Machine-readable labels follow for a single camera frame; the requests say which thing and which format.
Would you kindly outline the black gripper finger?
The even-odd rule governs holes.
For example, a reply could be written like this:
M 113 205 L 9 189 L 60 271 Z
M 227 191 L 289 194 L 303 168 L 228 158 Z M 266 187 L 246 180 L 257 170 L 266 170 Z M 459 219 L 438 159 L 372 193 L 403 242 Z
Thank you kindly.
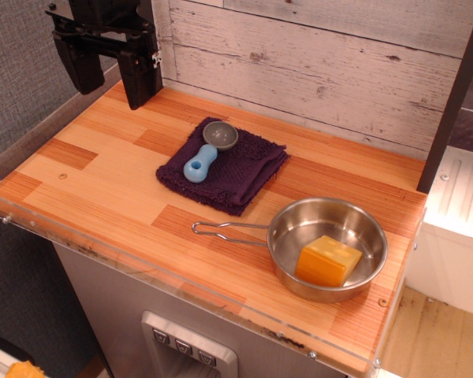
M 54 31 L 53 39 L 69 78 L 82 95 L 88 95 L 104 84 L 99 55 L 86 47 L 81 36 Z
M 130 109 L 145 105 L 163 88 L 161 57 L 153 33 L 129 36 L 117 62 Z

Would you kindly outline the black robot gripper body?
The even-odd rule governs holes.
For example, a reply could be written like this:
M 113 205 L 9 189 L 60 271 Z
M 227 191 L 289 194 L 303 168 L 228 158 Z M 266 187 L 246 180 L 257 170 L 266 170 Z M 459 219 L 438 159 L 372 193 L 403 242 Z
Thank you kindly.
M 155 50 L 157 39 L 151 2 L 140 0 L 51 1 L 46 13 L 62 36 L 98 36 L 115 32 L 142 40 Z

